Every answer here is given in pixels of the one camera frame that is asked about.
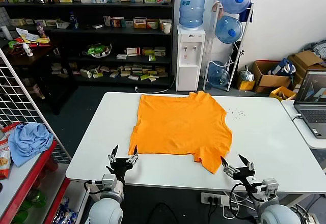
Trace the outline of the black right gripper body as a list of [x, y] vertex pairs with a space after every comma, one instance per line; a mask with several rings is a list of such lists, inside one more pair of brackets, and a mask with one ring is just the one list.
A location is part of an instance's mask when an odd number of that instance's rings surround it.
[[239, 180], [244, 186], [257, 185], [255, 178], [255, 169], [252, 167], [238, 167], [233, 173], [232, 179]]

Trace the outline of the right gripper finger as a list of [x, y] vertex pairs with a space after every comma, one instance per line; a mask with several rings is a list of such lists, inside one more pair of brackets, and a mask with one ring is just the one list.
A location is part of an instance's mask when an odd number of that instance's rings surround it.
[[224, 157], [221, 156], [220, 158], [223, 166], [223, 172], [229, 177], [233, 178], [233, 175], [236, 173], [236, 168], [229, 165], [227, 161], [224, 159]]
[[249, 161], [247, 158], [245, 158], [241, 154], [239, 154], [238, 156], [239, 156], [240, 160], [243, 162], [243, 164], [248, 168], [249, 171], [255, 170], [253, 162]]

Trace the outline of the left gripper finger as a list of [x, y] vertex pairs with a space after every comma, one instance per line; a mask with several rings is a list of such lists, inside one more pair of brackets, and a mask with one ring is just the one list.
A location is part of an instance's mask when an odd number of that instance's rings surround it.
[[118, 150], [118, 145], [116, 145], [113, 148], [111, 154], [108, 155], [108, 159], [109, 159], [110, 163], [116, 162], [115, 156], [116, 156], [117, 150]]
[[133, 154], [128, 158], [128, 163], [136, 163], [138, 160], [138, 148], [135, 146]]

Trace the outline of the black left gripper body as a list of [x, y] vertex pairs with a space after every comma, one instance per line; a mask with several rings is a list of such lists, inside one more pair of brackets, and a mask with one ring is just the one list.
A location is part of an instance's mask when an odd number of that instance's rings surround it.
[[125, 174], [128, 170], [133, 168], [135, 164], [135, 158], [115, 158], [109, 157], [110, 165], [106, 166], [111, 174], [116, 175], [118, 181], [125, 184]]

